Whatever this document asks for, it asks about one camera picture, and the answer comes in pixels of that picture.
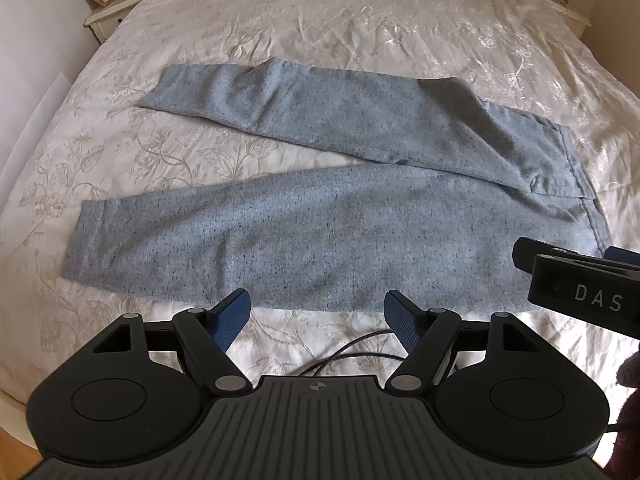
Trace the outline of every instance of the text das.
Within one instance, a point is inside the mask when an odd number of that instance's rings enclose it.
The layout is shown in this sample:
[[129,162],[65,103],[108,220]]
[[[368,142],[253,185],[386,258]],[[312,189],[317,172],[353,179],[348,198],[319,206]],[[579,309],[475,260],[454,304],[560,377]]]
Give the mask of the text das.
[[[587,287],[585,285],[578,284],[578,288],[575,291],[575,299],[578,301],[589,301],[592,305],[598,305],[603,308],[605,306],[605,301],[602,297],[602,291],[599,290],[595,296],[591,297],[591,294],[589,294],[589,291],[587,290]],[[620,305],[620,301],[622,301],[622,296],[620,296],[619,294],[615,294],[611,298],[611,301],[607,302],[607,306],[610,310],[618,312],[622,307],[622,305]]]

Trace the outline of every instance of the black cable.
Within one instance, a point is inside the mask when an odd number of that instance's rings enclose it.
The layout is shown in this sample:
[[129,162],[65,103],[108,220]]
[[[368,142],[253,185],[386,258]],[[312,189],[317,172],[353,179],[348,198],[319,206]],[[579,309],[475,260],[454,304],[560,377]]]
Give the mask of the black cable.
[[640,420],[609,424],[605,433],[620,433],[622,431],[640,431]]
[[[394,359],[395,361],[404,361],[404,357],[400,357],[397,355],[392,355],[392,354],[381,354],[379,352],[354,352],[353,354],[342,354],[342,355],[338,355],[336,357],[334,357],[333,361],[339,361],[341,359],[351,359],[353,357],[380,357],[383,359]],[[310,371],[312,371],[314,368],[319,367],[321,365],[326,365],[325,363],[328,361],[329,359],[324,359],[320,362],[317,362],[316,364],[311,365],[309,368],[307,368],[306,370],[304,370],[303,372],[300,372],[298,374],[298,377],[302,377],[306,374],[308,374]]]
[[338,355],[340,355],[342,352],[344,352],[347,348],[351,348],[353,345],[357,345],[360,341],[364,341],[365,339],[369,339],[370,337],[375,337],[375,336],[378,336],[378,335],[385,335],[385,334],[392,334],[393,332],[394,331],[390,330],[390,329],[378,330],[377,332],[371,332],[370,334],[363,335],[363,336],[360,336],[357,339],[354,339],[350,343],[347,343],[345,346],[343,346],[341,348],[338,348],[337,351],[335,351],[331,356],[329,356],[329,358],[327,358],[323,362],[321,362],[320,367],[318,368],[318,370],[315,371],[315,373],[313,374],[313,377],[318,377],[320,372],[322,370],[324,370],[328,365],[330,365],[332,363],[332,361],[336,357],[338,357]]

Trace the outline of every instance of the bed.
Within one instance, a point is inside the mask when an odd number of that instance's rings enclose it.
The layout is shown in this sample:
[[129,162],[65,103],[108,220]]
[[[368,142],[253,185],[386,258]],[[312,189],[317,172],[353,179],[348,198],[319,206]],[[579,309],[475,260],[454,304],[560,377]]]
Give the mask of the bed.
[[[552,6],[547,0],[144,0],[79,75],[0,217],[0,389],[26,402],[47,374],[120,314],[163,320],[185,308],[60,278],[82,200],[358,163],[135,107],[175,62],[253,66],[278,56],[328,68],[462,78],[481,98],[570,126],[614,243],[640,250],[640,101],[598,65]],[[597,381],[615,418],[630,393],[616,385],[616,370],[638,342],[541,310],[521,318]],[[255,381],[299,372],[383,326],[382,314],[258,306],[229,353]],[[390,336],[367,345],[402,352]],[[374,373],[383,381],[395,366],[362,358],[334,370]],[[611,448],[612,439],[603,440],[596,459],[606,462]]]

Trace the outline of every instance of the red object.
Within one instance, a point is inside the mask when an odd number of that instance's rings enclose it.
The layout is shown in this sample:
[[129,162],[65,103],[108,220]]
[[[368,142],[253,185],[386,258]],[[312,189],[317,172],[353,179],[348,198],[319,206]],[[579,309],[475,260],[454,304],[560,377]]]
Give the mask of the red object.
[[[618,422],[640,420],[640,390],[636,390],[623,406]],[[640,432],[618,434],[616,447],[605,471],[614,480],[636,480],[640,476]]]

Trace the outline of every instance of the bedside table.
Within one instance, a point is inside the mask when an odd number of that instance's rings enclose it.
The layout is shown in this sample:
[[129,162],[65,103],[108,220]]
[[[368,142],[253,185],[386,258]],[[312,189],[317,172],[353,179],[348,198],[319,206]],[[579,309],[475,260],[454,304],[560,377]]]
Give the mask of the bedside table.
[[584,16],[581,16],[574,10],[571,10],[567,6],[559,3],[558,0],[550,1],[555,4],[558,14],[562,16],[564,22],[571,29],[572,33],[575,34],[576,38],[580,39],[584,34],[584,30],[587,27],[591,27],[591,22]]
[[100,44],[107,41],[113,31],[122,23],[125,16],[131,9],[142,0],[115,0],[110,6],[95,9],[89,17],[84,20],[85,27],[91,27],[94,35]]

